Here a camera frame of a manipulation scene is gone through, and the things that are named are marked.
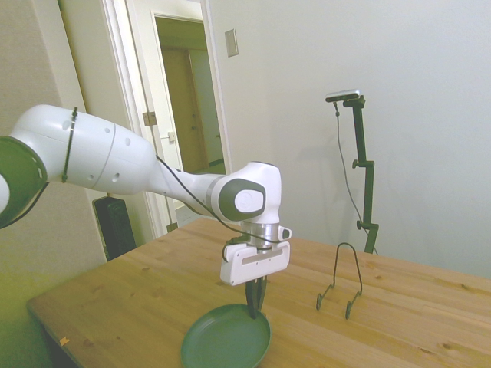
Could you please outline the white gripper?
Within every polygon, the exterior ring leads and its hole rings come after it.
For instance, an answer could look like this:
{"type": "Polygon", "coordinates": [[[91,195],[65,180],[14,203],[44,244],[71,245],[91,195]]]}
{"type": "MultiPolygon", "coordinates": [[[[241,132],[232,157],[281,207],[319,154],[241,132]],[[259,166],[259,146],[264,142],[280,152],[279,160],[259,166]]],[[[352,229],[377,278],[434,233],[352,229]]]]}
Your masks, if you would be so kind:
{"type": "Polygon", "coordinates": [[[247,308],[253,320],[257,318],[257,309],[262,308],[265,298],[266,276],[288,267],[290,249],[288,242],[274,245],[268,251],[260,251],[246,243],[225,247],[220,279],[232,286],[245,283],[247,308]]]}

